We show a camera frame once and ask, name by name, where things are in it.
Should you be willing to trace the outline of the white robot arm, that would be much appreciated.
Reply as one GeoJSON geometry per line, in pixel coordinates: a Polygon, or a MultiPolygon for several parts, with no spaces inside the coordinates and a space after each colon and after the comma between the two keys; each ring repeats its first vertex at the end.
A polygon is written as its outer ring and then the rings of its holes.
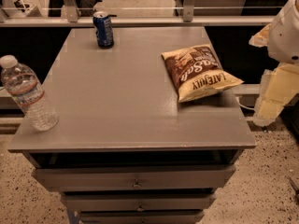
{"type": "Polygon", "coordinates": [[[265,69],[261,78],[253,115],[257,126],[273,123],[299,93],[298,6],[299,0],[289,0],[272,22],[249,40],[252,46],[267,47],[268,56],[278,61],[278,67],[265,69]]]}

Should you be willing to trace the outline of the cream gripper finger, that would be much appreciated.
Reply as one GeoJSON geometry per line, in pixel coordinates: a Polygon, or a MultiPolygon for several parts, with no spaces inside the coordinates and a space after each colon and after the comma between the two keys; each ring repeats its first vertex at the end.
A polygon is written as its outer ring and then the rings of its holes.
{"type": "Polygon", "coordinates": [[[268,34],[270,26],[271,24],[268,23],[262,30],[260,30],[257,34],[253,35],[249,40],[249,44],[257,48],[266,47],[268,44],[268,34]]]}
{"type": "Polygon", "coordinates": [[[285,106],[265,98],[266,88],[269,84],[272,72],[273,71],[270,70],[264,71],[260,83],[259,97],[254,106],[253,122],[260,127],[269,126],[273,123],[285,106]]]}

